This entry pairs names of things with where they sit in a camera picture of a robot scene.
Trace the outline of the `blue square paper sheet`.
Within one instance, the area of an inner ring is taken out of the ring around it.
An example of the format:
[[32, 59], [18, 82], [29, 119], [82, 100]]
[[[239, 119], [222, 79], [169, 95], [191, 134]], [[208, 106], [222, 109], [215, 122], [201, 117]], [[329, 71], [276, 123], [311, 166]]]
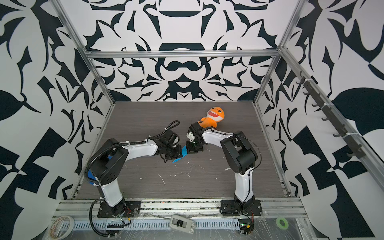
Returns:
[[184, 158], [187, 154], [188, 154], [188, 153], [187, 153], [187, 147], [184, 146], [184, 147], [182, 148], [182, 151], [181, 151], [181, 156], [179, 156], [177, 159], [175, 159], [175, 160], [173, 161], [173, 163], [178, 162], [179, 160], [181, 160], [182, 158]]

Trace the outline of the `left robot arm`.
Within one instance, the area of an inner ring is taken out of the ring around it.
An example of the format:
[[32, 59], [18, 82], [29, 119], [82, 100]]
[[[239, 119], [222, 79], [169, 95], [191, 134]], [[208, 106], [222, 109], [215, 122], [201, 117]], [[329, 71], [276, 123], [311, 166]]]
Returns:
[[166, 163], [182, 157], [180, 137], [172, 131], [180, 121], [172, 121], [161, 133], [148, 136], [143, 141], [119, 142], [107, 140], [89, 159], [84, 170], [84, 179], [96, 186], [102, 199], [111, 208], [124, 202], [118, 176], [125, 162], [141, 157], [160, 156]]

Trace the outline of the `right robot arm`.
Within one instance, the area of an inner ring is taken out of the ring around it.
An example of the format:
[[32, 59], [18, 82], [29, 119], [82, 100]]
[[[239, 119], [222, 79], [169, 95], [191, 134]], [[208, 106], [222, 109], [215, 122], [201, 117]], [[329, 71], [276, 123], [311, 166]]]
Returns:
[[235, 205], [241, 210], [250, 208], [255, 199], [252, 187], [253, 170], [259, 156], [244, 133], [226, 133], [213, 127], [203, 128], [199, 123], [194, 123], [189, 127], [187, 138], [188, 154], [203, 152], [205, 145], [222, 149], [230, 169], [235, 173]]

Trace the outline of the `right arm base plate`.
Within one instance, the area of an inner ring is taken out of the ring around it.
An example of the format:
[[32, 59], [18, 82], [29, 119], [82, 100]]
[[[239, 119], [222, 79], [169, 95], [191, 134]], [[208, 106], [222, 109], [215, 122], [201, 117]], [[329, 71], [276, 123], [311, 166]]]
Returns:
[[250, 199], [249, 201], [242, 203], [239, 200], [222, 200], [220, 213], [225, 216], [240, 216], [242, 214], [250, 217], [261, 216], [262, 206], [260, 200]]

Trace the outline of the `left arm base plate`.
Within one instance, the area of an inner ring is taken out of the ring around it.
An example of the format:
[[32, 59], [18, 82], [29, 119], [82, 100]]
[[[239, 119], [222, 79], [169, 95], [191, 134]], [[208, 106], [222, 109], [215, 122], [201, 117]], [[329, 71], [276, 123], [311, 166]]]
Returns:
[[98, 218], [130, 218], [141, 211], [141, 201], [122, 201], [114, 207], [110, 207], [105, 201], [102, 201], [98, 211]]

